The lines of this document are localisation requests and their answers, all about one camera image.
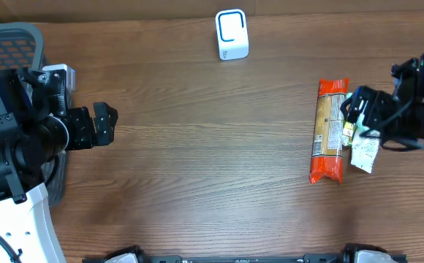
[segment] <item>brown cardboard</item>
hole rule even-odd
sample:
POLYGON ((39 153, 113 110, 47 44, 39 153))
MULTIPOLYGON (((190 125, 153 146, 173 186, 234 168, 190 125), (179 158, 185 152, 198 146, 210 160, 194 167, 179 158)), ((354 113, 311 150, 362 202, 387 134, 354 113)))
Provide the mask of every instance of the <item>brown cardboard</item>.
POLYGON ((257 0, 256 15, 424 10, 424 0, 257 0))
POLYGON ((254 15, 256 0, 0 0, 0 22, 92 22, 210 18, 223 9, 254 15))

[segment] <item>pasta package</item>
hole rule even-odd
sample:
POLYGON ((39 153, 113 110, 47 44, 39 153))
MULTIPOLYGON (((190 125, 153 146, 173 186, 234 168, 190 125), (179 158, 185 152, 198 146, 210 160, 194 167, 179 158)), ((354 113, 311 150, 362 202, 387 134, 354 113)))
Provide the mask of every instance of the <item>pasta package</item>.
POLYGON ((316 183, 323 177, 342 183, 344 114, 340 108, 348 87, 348 78, 319 82, 310 183, 316 183))

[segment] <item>red plastic wrapper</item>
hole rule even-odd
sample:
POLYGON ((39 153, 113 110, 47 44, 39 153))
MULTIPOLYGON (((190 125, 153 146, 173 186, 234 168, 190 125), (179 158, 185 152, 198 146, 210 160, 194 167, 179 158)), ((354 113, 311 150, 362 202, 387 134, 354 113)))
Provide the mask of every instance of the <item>red plastic wrapper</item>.
POLYGON ((340 108, 348 87, 348 78, 319 82, 310 183, 316 183, 323 177, 342 183, 344 115, 340 108))

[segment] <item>barcode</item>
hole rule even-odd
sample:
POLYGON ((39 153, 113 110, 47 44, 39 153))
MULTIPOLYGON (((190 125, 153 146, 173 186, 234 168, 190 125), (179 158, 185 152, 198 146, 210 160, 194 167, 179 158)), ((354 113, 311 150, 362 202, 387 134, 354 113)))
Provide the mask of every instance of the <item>barcode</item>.
POLYGON ((321 155, 322 140, 315 140, 313 143, 313 156, 321 155))

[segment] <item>orange snack package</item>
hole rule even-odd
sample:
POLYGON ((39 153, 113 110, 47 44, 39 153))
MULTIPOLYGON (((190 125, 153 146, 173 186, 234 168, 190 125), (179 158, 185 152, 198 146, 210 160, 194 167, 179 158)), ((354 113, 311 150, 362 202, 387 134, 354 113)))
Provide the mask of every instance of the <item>orange snack package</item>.
POLYGON ((348 78, 319 81, 310 183, 316 183, 323 177, 342 183, 344 115, 340 108, 348 87, 348 78))

